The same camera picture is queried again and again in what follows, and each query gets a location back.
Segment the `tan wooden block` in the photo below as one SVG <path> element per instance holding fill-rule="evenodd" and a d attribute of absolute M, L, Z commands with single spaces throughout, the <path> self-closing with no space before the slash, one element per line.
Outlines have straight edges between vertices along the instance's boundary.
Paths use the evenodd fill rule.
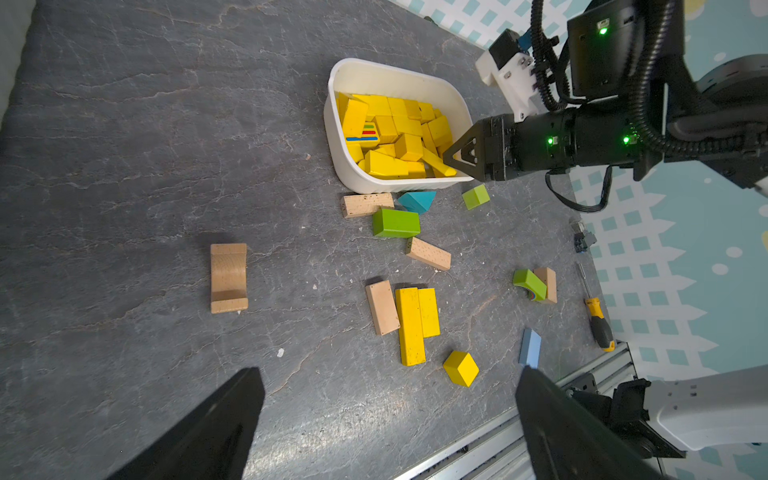
<path fill-rule="evenodd" d="M 388 280 L 372 283 L 365 287 L 373 325 L 377 335 L 383 336 L 400 328 L 400 319 Z"/>

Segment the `green slanted block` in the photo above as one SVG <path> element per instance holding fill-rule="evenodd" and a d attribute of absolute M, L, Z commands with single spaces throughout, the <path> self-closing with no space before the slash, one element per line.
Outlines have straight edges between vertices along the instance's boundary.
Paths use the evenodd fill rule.
<path fill-rule="evenodd" d="M 533 301 L 546 299 L 547 285 L 532 270 L 516 270 L 513 274 L 513 285 L 527 290 Z"/>

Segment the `rainbow striped block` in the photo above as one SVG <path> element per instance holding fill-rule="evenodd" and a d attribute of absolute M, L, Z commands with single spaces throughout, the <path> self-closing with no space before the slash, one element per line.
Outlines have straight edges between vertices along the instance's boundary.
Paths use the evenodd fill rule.
<path fill-rule="evenodd" d="M 358 145 L 363 149 L 375 148 L 380 141 L 381 137 L 374 123 L 365 123 L 359 135 L 346 138 L 348 144 Z"/>

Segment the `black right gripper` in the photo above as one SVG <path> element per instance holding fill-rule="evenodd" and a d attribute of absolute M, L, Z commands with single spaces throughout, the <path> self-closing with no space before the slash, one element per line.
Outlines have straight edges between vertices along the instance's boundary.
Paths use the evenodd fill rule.
<path fill-rule="evenodd" d="M 508 181 L 532 172 L 563 174 L 574 166 L 574 110 L 530 116 L 512 114 L 474 123 L 442 154 L 444 163 L 474 179 Z"/>

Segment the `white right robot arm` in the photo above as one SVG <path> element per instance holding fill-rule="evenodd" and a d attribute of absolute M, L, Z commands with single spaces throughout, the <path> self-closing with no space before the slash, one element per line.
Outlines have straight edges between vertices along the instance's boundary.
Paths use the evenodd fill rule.
<path fill-rule="evenodd" d="M 527 40 L 503 32 L 477 61 L 510 112 L 441 150 L 478 181 L 601 166 L 643 179 L 661 162 L 699 161 L 742 188 L 767 175 L 767 58 L 743 56 L 694 80 L 680 1 L 593 1 L 559 41 L 531 5 Z M 676 382 L 634 380 L 578 402 L 645 458 L 767 437 L 767 370 Z"/>

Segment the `short yellow block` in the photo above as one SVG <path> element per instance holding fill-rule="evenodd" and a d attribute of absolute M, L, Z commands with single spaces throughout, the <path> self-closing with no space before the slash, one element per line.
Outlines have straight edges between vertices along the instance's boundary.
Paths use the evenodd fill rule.
<path fill-rule="evenodd" d="M 440 335 L 439 308 L 434 288 L 418 290 L 422 331 L 425 338 Z"/>

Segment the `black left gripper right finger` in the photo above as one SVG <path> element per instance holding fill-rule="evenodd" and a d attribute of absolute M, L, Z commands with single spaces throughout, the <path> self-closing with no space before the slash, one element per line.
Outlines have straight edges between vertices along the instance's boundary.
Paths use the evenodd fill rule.
<path fill-rule="evenodd" d="M 523 369 L 515 401 L 538 479 L 663 477 L 539 370 Z"/>

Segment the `light blue block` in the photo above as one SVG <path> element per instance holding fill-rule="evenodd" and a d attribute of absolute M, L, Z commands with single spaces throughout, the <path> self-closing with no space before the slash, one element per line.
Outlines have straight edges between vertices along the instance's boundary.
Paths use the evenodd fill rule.
<path fill-rule="evenodd" d="M 541 336 L 533 329 L 526 328 L 523 332 L 519 363 L 537 369 L 540 360 L 541 343 Z"/>

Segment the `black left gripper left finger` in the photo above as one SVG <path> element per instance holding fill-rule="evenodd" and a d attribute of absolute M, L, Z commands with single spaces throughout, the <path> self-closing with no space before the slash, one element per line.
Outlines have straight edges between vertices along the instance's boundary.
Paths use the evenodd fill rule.
<path fill-rule="evenodd" d="M 259 369 L 243 368 L 110 477 L 240 479 L 264 400 Z"/>

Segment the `small yellow cube pile bottom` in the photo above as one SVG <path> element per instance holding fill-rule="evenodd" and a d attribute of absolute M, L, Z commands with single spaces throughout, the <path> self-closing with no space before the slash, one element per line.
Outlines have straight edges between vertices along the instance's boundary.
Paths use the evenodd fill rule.
<path fill-rule="evenodd" d="M 454 384 L 466 388 L 479 374 L 479 367 L 468 352 L 453 351 L 443 363 L 443 368 Z"/>

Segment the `white oval plastic tub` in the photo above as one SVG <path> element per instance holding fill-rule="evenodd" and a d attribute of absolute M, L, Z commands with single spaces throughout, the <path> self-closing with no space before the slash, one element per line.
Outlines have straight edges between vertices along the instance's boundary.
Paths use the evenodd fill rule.
<path fill-rule="evenodd" d="M 335 172 L 349 190 L 357 194 L 440 190 L 472 180 L 461 172 L 447 178 L 397 180 L 368 175 L 348 153 L 336 104 L 338 93 L 373 94 L 430 103 L 447 117 L 456 137 L 465 133 L 473 121 L 460 92 L 444 79 L 357 58 L 338 61 L 330 71 L 323 115 Z"/>

